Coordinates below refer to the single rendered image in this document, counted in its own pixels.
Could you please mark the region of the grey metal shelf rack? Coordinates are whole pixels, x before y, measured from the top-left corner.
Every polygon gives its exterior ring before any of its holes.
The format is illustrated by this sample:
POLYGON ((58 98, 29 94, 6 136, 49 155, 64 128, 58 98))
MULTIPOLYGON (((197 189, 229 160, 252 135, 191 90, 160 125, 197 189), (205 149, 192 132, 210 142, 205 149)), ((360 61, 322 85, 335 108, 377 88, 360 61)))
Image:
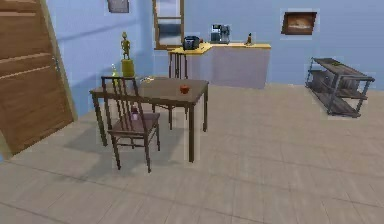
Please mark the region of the grey metal shelf rack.
POLYGON ((358 118, 375 79, 333 58, 311 58, 305 86, 331 116, 358 118))

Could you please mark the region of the grey framed wall picture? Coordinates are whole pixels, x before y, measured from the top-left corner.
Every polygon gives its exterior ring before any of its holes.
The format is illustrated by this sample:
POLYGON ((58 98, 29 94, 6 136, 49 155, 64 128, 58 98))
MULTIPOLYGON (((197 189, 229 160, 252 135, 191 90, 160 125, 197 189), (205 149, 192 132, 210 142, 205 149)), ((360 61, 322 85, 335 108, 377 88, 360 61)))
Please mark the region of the grey framed wall picture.
POLYGON ((110 13, 128 13, 129 0, 107 0, 110 13))

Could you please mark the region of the brown framed wall picture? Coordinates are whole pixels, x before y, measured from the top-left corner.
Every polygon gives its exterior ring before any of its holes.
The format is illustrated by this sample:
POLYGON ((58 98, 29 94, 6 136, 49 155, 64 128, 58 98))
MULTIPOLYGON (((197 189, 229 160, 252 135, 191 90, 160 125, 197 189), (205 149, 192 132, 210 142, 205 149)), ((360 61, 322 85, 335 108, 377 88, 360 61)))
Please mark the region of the brown framed wall picture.
POLYGON ((281 33, 284 35, 311 35, 316 16, 316 12, 286 12, 281 33))

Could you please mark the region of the yellow figure statue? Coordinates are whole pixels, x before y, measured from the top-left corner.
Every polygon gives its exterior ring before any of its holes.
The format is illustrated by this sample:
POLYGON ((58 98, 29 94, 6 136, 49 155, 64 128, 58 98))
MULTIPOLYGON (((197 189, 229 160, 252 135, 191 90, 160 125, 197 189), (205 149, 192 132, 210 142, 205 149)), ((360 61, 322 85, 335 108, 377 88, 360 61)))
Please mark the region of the yellow figure statue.
POLYGON ((134 64, 130 58, 130 41, 127 39, 127 33, 122 33, 121 48, 123 51, 123 59, 121 60, 122 73, 124 77, 134 77, 134 64))

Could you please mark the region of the dark brown dining table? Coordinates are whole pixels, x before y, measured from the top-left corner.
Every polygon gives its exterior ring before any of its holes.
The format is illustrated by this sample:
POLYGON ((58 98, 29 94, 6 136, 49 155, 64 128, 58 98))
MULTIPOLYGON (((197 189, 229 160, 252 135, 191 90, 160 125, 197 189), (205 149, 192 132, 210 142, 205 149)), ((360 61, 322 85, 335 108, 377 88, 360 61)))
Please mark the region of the dark brown dining table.
MULTIPOLYGON (((139 84, 139 101, 141 103, 188 109, 188 160, 191 163, 193 163, 195 160, 195 106, 199 102, 200 98, 203 98, 203 131, 206 132, 208 129, 208 90, 209 82, 206 80, 155 77, 155 80, 149 83, 141 82, 139 84), (187 94, 182 94, 180 92, 181 85, 187 85, 190 87, 190 90, 187 94)), ((99 104, 100 99, 104 100, 102 85, 90 90, 89 93, 91 94, 93 100, 102 144, 107 146, 107 136, 99 104)))

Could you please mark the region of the dark wooden stool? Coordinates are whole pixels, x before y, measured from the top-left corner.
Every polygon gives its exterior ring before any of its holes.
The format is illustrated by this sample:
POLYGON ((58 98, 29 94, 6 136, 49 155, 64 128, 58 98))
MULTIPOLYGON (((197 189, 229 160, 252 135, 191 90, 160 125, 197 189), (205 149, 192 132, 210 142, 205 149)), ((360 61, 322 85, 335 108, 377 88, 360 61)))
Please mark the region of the dark wooden stool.
POLYGON ((178 79, 188 78, 188 65, 185 54, 169 53, 168 77, 178 79))

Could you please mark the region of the wooden framed window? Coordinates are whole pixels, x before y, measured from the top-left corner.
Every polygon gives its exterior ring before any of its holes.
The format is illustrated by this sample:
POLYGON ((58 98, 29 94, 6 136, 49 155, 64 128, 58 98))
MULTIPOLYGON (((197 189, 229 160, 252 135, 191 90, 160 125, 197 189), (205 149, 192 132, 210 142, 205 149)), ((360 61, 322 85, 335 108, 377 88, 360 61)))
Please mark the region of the wooden framed window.
POLYGON ((184 0, 152 0, 157 50, 180 47, 184 38, 184 0))

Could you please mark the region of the dark brown wooden chair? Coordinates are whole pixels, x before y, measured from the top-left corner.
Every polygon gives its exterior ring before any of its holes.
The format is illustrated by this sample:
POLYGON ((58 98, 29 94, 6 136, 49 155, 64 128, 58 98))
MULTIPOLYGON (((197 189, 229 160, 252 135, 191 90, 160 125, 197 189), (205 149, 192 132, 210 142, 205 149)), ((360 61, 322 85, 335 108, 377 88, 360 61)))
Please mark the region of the dark brown wooden chair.
POLYGON ((161 149, 159 133, 160 114, 143 111, 142 103, 139 101, 139 86, 134 77, 118 77, 118 85, 113 83, 114 79, 112 76, 101 77, 108 126, 107 133, 111 137, 116 166, 118 169, 121 169, 119 146, 143 147, 147 172, 150 173, 149 143, 153 137, 156 137, 157 150, 161 149), (118 112, 118 120, 116 122, 112 122, 108 99, 113 99, 116 102, 118 112), (132 119, 132 105, 138 108, 138 120, 132 119))

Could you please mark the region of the silver coffee machine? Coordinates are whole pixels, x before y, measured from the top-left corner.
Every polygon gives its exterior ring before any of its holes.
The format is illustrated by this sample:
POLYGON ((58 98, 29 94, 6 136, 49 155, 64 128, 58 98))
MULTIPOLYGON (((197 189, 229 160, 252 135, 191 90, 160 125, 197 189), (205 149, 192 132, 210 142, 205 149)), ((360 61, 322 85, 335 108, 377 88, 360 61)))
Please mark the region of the silver coffee machine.
POLYGON ((213 24, 211 30, 211 42, 218 44, 228 44, 230 42, 230 26, 223 24, 213 24))

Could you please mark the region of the brown wooden room door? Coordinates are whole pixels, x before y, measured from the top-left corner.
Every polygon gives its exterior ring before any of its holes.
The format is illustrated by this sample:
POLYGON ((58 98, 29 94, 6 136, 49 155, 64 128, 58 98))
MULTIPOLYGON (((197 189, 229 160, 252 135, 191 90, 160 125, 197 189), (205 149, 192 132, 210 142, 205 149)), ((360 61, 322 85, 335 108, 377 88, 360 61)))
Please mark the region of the brown wooden room door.
POLYGON ((0 0, 0 154, 8 159, 76 119, 47 0, 0 0))

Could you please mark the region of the yellow topped kitchen counter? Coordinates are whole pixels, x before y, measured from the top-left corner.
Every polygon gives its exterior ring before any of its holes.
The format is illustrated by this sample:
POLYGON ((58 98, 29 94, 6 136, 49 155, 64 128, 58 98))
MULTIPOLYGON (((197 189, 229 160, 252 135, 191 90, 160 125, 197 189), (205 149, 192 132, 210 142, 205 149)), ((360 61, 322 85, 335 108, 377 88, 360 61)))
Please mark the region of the yellow topped kitchen counter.
POLYGON ((270 61, 270 44, 201 43, 195 50, 182 47, 169 53, 187 57, 188 78, 207 80, 212 85, 263 89, 270 61))

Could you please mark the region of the black toaster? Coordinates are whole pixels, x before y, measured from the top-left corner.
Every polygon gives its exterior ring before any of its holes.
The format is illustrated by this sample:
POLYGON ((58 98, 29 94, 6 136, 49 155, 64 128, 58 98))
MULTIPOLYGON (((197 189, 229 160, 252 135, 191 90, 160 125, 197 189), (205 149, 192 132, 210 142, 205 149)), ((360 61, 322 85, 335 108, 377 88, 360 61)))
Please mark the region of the black toaster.
POLYGON ((197 36, 186 36, 183 41, 184 50, 195 50, 199 47, 200 38, 197 36))

